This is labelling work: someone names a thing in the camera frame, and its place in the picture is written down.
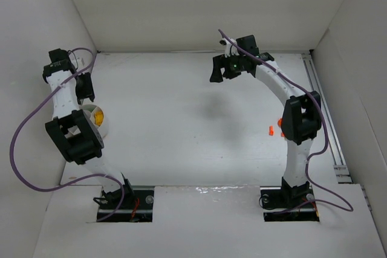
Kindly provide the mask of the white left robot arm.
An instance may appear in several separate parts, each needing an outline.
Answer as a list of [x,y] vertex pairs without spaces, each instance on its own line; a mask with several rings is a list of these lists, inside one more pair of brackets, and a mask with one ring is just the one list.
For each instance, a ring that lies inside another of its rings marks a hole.
[[102,155],[104,143],[96,118],[81,107],[84,99],[95,99],[91,74],[78,72],[65,50],[52,50],[49,57],[51,63],[44,66],[42,76],[54,95],[46,132],[66,161],[96,175],[102,185],[101,197],[94,198],[97,204],[104,209],[131,206],[135,193],[128,179]]

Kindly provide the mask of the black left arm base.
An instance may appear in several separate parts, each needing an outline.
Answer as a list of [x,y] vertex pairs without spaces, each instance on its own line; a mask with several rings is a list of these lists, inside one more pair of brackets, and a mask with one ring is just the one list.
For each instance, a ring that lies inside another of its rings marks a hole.
[[134,187],[134,198],[125,198],[120,208],[106,218],[116,208],[119,199],[116,202],[108,202],[102,196],[93,198],[98,205],[97,220],[100,222],[152,222],[154,205],[153,187]]

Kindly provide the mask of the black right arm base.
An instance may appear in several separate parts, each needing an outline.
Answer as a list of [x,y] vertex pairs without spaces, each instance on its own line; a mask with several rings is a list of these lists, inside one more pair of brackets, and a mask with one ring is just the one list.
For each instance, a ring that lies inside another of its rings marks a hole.
[[319,222],[315,203],[307,203],[295,208],[307,200],[313,199],[313,190],[309,188],[296,198],[286,200],[280,187],[261,187],[259,205],[263,209],[265,222]]

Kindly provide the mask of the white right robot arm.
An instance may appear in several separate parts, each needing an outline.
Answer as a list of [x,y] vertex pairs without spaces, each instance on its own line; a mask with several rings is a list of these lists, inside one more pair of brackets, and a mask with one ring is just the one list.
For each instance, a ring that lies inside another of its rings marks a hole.
[[261,190],[261,202],[267,210],[292,208],[311,192],[305,166],[322,126],[320,95],[316,91],[304,93],[289,83],[274,57],[259,51],[254,36],[222,38],[220,44],[225,47],[224,53],[213,58],[210,82],[221,83],[247,72],[265,84],[284,106],[280,128],[287,142],[285,172],[279,189]]

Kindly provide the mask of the yellow long lego brick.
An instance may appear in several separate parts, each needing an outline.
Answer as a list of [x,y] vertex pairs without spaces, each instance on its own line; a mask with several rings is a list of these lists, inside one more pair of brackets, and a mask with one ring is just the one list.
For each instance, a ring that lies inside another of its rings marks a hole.
[[94,123],[96,126],[101,126],[104,120],[104,114],[102,111],[97,111],[94,113]]

